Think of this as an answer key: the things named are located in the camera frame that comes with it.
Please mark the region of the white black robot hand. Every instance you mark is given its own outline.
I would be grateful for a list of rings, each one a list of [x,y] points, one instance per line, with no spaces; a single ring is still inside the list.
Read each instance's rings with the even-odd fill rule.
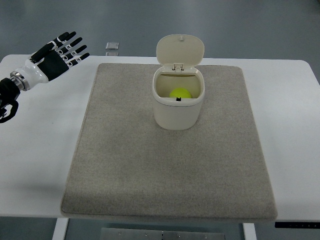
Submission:
[[[69,41],[76,34],[75,31],[61,34],[33,53],[22,67],[11,72],[10,79],[17,85],[19,90],[28,91],[38,84],[48,83],[67,72],[69,67],[77,65],[89,57],[90,54],[88,52],[75,57],[85,50],[87,45],[82,45],[80,48],[71,51],[83,40],[82,37],[78,37],[73,41]],[[58,53],[67,54],[61,58],[55,50],[51,51],[55,47],[59,47],[57,49]]]

